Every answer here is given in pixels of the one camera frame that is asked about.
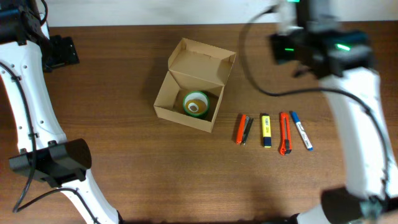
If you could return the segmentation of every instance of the marker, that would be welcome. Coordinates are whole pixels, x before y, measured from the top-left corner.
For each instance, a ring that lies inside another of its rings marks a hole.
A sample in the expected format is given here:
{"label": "marker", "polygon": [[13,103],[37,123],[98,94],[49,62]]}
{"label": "marker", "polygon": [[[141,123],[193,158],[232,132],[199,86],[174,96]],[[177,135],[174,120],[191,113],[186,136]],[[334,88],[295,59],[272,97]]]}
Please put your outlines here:
{"label": "marker", "polygon": [[271,119],[268,114],[264,113],[261,116],[261,121],[264,147],[271,147]]}
{"label": "marker", "polygon": [[312,147],[312,145],[310,143],[310,140],[308,139],[307,134],[304,131],[303,125],[301,124],[301,122],[299,120],[299,117],[297,116],[297,113],[294,112],[294,111],[291,111],[290,115],[292,115],[293,121],[294,121],[294,123],[296,123],[296,127],[297,127],[297,129],[298,129],[298,131],[299,131],[299,133],[301,135],[301,138],[304,141],[305,146],[307,147],[307,149],[309,151],[312,151],[313,147]]}

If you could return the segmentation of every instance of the yellow highlighter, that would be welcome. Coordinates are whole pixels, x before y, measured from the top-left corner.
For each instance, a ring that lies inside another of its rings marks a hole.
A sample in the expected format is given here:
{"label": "yellow highlighter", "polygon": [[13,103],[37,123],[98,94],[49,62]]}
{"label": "yellow highlighter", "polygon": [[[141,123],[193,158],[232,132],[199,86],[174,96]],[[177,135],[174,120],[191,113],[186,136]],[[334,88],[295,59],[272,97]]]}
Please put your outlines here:
{"label": "yellow highlighter", "polygon": [[264,147],[271,147],[271,119],[268,114],[261,115],[262,121],[262,138]]}

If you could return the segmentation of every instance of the pen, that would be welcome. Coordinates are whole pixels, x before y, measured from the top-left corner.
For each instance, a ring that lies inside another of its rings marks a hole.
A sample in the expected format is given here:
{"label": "pen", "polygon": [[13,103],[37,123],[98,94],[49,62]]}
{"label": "pen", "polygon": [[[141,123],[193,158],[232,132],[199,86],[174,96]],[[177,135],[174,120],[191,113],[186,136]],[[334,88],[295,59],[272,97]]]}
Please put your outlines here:
{"label": "pen", "polygon": [[301,135],[301,138],[304,141],[305,146],[307,147],[307,149],[309,151],[312,151],[313,147],[312,147],[312,145],[310,143],[310,140],[308,139],[307,134],[304,131],[303,125],[301,124],[301,122],[299,120],[299,117],[297,116],[297,113],[294,112],[294,111],[291,111],[290,114],[292,115],[293,121],[296,124],[296,127],[297,127],[297,129],[298,129],[298,131],[299,131],[299,133]]}

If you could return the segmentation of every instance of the wooden table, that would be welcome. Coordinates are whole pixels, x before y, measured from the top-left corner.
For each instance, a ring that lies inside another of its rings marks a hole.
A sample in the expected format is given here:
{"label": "wooden table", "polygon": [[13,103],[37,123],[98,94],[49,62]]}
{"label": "wooden table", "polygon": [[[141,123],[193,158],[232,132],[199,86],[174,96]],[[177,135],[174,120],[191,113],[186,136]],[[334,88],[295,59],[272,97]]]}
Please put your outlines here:
{"label": "wooden table", "polygon": [[[398,23],[357,22],[346,28],[373,40],[382,79],[389,134],[398,152]],[[320,202],[322,189],[344,184],[345,170],[325,97],[314,93],[271,98],[245,79],[238,60],[209,134],[156,117],[153,104],[167,72],[167,59],[182,37],[237,51],[242,25],[74,27],[52,29],[72,36],[80,64],[45,74],[52,105],[68,139],[90,146],[94,177],[125,220],[227,222],[290,216]],[[256,80],[272,91],[317,86],[312,75],[292,78],[296,63],[274,65],[268,35],[275,24],[259,24],[248,37]],[[11,213],[26,178],[10,171],[17,155],[16,127],[0,88],[1,223],[84,223],[68,199],[52,195],[19,214]],[[291,155],[277,152],[278,113],[295,110],[314,145],[308,152],[295,128]],[[239,113],[272,118],[273,148],[261,146],[256,119],[246,146],[237,146]],[[50,190],[34,182],[25,202]],[[395,223],[389,215],[383,223]]]}

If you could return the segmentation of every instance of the box lid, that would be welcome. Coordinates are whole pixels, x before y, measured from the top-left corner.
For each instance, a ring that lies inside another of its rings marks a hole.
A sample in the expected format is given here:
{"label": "box lid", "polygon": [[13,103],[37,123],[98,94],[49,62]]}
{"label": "box lid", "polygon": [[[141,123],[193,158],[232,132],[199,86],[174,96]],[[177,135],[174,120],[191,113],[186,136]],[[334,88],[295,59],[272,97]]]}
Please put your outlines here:
{"label": "box lid", "polygon": [[169,58],[169,70],[225,86],[236,53],[182,39]]}

